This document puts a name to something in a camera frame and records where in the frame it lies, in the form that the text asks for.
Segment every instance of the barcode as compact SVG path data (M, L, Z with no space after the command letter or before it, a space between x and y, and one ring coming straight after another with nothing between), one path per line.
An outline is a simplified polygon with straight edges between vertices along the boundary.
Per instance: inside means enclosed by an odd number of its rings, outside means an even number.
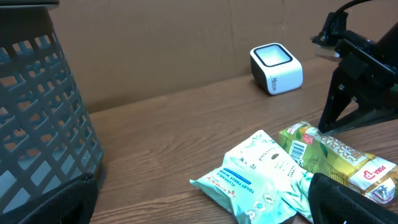
M307 145L305 143L293 140L290 147L290 156L295 162L299 162L304 155Z

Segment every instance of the laundry basket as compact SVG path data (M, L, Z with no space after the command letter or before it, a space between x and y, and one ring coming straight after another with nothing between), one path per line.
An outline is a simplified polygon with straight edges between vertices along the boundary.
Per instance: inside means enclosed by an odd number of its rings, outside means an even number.
M43 4L57 1L0 0L0 214L95 173L103 157Z

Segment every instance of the wooden tabletop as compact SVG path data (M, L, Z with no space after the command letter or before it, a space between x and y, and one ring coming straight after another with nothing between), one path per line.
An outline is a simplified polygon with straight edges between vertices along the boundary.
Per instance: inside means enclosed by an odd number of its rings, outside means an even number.
M107 170L91 222L234 223L189 179L219 167L225 152L259 129L277 141L280 130L301 120L316 126L336 66L304 62L303 87L277 96L265 95L248 75L91 114ZM398 163L397 127L392 121L336 137ZM395 203L389 209L398 212Z

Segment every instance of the snack bag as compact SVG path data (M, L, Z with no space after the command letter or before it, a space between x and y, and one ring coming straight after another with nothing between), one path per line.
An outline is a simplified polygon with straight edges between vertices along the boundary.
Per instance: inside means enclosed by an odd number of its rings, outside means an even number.
M231 212L238 223L282 223L296 210L311 222L312 174L264 131L224 156L223 165L191 184Z
M394 163L324 136L307 122L281 131L279 144L304 169L325 174L377 203L385 204L397 195Z

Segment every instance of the brown backdrop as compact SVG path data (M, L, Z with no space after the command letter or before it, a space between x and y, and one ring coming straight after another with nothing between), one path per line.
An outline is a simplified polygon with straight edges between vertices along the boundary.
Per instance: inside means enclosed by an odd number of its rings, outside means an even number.
M314 58L310 36L347 1L67 0L50 13L83 99L99 111L248 74L249 51L270 42ZM348 28L378 40L397 11L396 0L355 6Z

